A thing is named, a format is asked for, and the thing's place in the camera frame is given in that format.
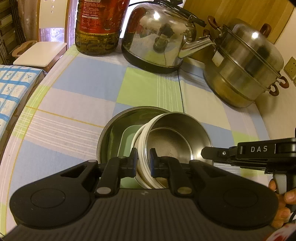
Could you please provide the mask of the person's right hand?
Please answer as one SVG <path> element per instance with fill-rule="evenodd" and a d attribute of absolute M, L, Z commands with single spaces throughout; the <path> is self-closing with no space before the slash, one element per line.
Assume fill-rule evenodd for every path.
<path fill-rule="evenodd" d="M 284 225 L 285 221 L 290 217 L 291 211 L 287 207 L 287 205 L 288 204 L 295 205 L 295 202 L 296 202 L 295 189 L 290 190 L 284 195 L 277 195 L 277 197 L 278 197 L 278 210 L 271 226 L 276 229 L 279 229 Z"/>

